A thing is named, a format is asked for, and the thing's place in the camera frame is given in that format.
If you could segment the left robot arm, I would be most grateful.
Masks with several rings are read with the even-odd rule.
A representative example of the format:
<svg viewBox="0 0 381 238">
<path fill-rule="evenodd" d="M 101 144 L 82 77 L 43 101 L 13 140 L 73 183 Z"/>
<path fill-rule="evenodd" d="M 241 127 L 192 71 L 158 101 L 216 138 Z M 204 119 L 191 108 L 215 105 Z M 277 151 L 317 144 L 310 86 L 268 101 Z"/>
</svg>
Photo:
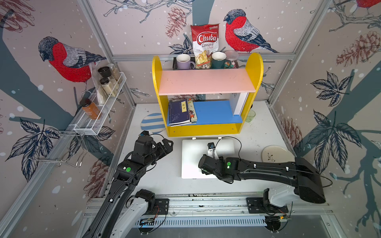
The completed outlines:
<svg viewBox="0 0 381 238">
<path fill-rule="evenodd" d="M 147 131 L 143 131 L 135 142 L 134 150 L 117 166 L 109 193 L 84 237 L 109 238 L 128 198 L 146 174 L 147 167 L 172 151 L 172 141 L 163 138 L 156 143 Z"/>
</svg>

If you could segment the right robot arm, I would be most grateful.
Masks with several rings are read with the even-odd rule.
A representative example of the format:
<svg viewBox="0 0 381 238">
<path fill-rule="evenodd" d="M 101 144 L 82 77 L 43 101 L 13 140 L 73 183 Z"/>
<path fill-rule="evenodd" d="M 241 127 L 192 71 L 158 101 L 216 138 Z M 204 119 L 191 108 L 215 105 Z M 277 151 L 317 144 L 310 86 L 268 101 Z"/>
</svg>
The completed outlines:
<svg viewBox="0 0 381 238">
<path fill-rule="evenodd" d="M 282 183 L 283 186 L 278 188 L 264 190 L 264 201 L 276 207 L 283 207 L 297 198 L 314 204 L 326 203 L 321 176 L 304 158 L 296 157 L 294 162 L 265 163 L 235 157 L 214 159 L 204 154 L 198 168 L 203 174 L 214 175 L 228 184 L 250 179 Z"/>
</svg>

